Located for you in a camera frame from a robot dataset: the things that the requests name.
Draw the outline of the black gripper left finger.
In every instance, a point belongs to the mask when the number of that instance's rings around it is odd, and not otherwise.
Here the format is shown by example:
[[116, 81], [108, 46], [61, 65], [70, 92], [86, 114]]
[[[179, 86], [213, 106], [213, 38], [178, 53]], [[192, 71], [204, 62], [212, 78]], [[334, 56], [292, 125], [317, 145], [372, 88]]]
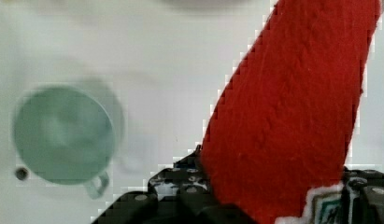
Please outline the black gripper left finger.
[[92, 224], [258, 224], [232, 203], [221, 203], [200, 162], [202, 147], [164, 168], [145, 191], [119, 197]]

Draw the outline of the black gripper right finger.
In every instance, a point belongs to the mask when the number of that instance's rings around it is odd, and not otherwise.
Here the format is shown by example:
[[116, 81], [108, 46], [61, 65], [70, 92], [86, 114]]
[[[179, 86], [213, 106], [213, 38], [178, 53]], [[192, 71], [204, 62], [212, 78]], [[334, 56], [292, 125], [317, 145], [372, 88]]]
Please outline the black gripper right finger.
[[384, 173], [346, 168], [342, 181], [341, 224], [384, 224]]

